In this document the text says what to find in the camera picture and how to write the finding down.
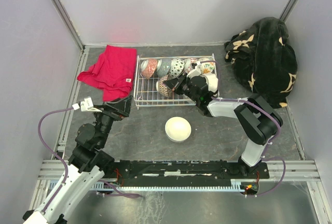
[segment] bowl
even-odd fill
[[[189,74],[189,72],[192,71],[192,63],[197,63],[197,61],[196,58],[185,59],[185,68],[183,69],[183,72]]]
[[[190,136],[191,126],[186,119],[173,117],[166,122],[165,131],[171,141],[181,143]]]
[[[210,60],[212,60],[212,58],[203,57],[203,58],[199,59],[200,62],[210,61]],[[214,62],[202,63],[202,65],[201,65],[201,73],[202,74],[211,73],[214,70],[214,67],[215,67]]]
[[[157,91],[164,97],[173,96],[172,90],[163,83],[164,81],[168,80],[168,77],[169,77],[168,75],[165,75],[161,77],[156,83]]]
[[[171,64],[171,69],[170,69],[170,79],[174,79],[178,77],[180,74],[182,74],[183,69],[185,67],[185,62],[183,59],[173,59],[172,64]]]
[[[168,74],[171,69],[172,59],[171,58],[163,58],[160,60],[160,67],[157,68],[158,77],[163,77]]]
[[[158,60],[156,59],[148,59],[143,61],[141,64],[142,76],[146,79],[149,79],[156,71],[157,66],[158,66]]]

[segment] gray floor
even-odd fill
[[[262,191],[272,183],[260,183]],[[138,192],[140,199],[90,191],[75,208],[72,224],[318,224],[307,183],[283,183],[276,191],[245,199],[224,192]]]
[[[86,70],[94,64],[104,48],[90,48]],[[224,62],[223,46],[190,47],[138,47],[140,57],[171,57],[211,55],[222,66],[222,97],[246,97],[251,92],[239,85],[232,74],[231,65]],[[78,100],[91,96],[95,104],[102,103],[102,91],[81,84]],[[267,152],[267,157],[281,156],[286,160],[299,160],[299,152],[285,108],[277,111],[284,120],[281,136]],[[183,117],[191,124],[192,134],[181,144],[173,143],[165,135],[164,125],[171,117]],[[65,157],[76,146],[78,128],[92,123],[93,114],[75,111],[68,134]],[[129,118],[115,122],[104,151],[115,159],[125,160],[237,160],[246,145],[246,135],[239,122],[230,118],[201,116],[194,106],[132,108]]]

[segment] red cloth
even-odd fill
[[[107,45],[95,65],[77,79],[104,91],[103,101],[127,97],[133,88],[136,50]]]

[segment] dish rack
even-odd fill
[[[195,103],[185,95],[178,95],[173,93],[172,97],[164,97],[156,89],[156,83],[160,79],[157,76],[157,73],[146,79],[141,75],[141,62],[148,59],[187,59],[187,58],[209,58],[214,59],[214,54],[212,55],[203,55],[203,56],[188,56],[188,57],[148,57],[140,58],[137,56],[136,61],[136,73],[135,73],[135,82],[134,82],[134,101],[137,109],[140,107],[151,107],[151,106],[195,106]]]

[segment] red patterned bowl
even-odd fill
[[[146,79],[149,79],[157,69],[158,60],[148,59],[142,62],[141,71],[142,76]]]

